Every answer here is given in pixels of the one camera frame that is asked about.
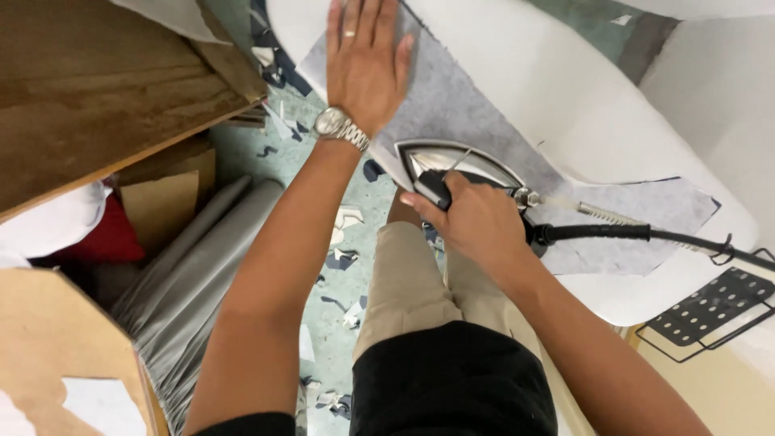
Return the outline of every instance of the hand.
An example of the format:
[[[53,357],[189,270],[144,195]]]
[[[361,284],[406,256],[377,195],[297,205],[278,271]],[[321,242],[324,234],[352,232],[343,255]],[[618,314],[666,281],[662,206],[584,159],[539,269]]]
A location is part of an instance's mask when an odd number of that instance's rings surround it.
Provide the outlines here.
[[[401,201],[412,206],[441,233],[445,245],[466,255],[496,279],[515,259],[535,257],[525,242],[525,226],[517,202],[489,185],[474,185],[457,171],[446,176],[452,207],[444,213],[420,194],[406,192]]]
[[[414,37],[405,35],[394,50],[397,13],[398,0],[349,0],[344,10],[342,0],[331,2],[329,104],[344,110],[369,138],[390,122],[406,96]]]

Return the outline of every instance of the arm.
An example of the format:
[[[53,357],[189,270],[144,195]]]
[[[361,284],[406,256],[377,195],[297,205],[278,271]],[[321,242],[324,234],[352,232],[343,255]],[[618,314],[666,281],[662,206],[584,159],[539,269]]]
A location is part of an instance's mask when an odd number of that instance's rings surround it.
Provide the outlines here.
[[[611,328],[565,289],[525,243],[513,199],[460,173],[447,177],[444,213],[418,194],[402,201],[482,267],[517,305],[549,352],[592,427],[602,436],[709,436],[694,411]]]
[[[329,103],[370,137],[403,99],[412,45],[405,37],[394,56],[398,5],[380,5],[366,0],[361,13],[360,2],[343,11],[335,0],[329,17]],[[340,22],[345,32],[358,29],[356,36],[340,40]],[[223,298],[184,434],[247,414],[295,413],[301,315],[359,161],[346,141],[318,141],[272,210]]]

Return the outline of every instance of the black shirt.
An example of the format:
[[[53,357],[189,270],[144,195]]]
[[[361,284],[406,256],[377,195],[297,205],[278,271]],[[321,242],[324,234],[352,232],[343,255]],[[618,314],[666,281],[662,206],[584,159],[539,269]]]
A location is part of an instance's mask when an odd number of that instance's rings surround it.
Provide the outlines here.
[[[286,414],[254,414],[198,436],[293,436]],[[557,434],[543,366],[498,332],[454,321],[382,341],[353,366],[353,436]]]

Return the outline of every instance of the steam iron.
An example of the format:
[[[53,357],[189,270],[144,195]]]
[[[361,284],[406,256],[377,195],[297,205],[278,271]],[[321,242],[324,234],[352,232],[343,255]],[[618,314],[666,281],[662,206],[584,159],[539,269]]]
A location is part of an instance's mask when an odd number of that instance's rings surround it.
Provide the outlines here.
[[[539,204],[539,194],[498,159],[466,144],[447,140],[406,140],[396,143],[395,149],[415,192],[445,212],[452,206],[452,194],[444,182],[448,171],[458,171],[471,183],[503,189],[522,211],[528,244],[539,257],[546,253],[546,247],[536,243],[533,231],[536,225],[525,215],[528,208]]]

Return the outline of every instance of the finger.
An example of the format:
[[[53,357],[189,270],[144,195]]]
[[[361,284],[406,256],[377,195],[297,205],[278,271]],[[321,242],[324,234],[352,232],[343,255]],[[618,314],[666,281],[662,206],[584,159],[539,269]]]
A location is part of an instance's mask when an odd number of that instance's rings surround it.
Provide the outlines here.
[[[382,10],[374,28],[374,46],[393,47],[395,38],[395,17],[398,14],[398,0],[384,0]]]
[[[353,45],[358,33],[360,19],[360,3],[362,0],[347,0],[344,7],[344,22],[342,23],[342,47]]]
[[[401,194],[401,202],[411,206],[420,216],[430,221],[438,231],[446,230],[446,213],[427,198],[414,192],[404,192]]]
[[[328,55],[331,59],[339,53],[341,39],[339,38],[339,26],[342,23],[342,0],[331,0],[329,8],[329,27],[326,30],[326,39],[328,40]]]
[[[412,65],[412,46],[414,45],[415,36],[407,33],[395,51],[395,78],[401,95],[406,95],[409,86],[409,68]]]
[[[355,44],[361,47],[371,47],[374,42],[374,24],[377,21],[381,3],[381,0],[364,0]]]
[[[449,188],[449,192],[452,194],[452,200],[456,200],[460,197],[460,194],[471,186],[471,182],[468,181],[466,176],[460,174],[458,171],[450,171],[446,173],[444,178],[446,187]]]

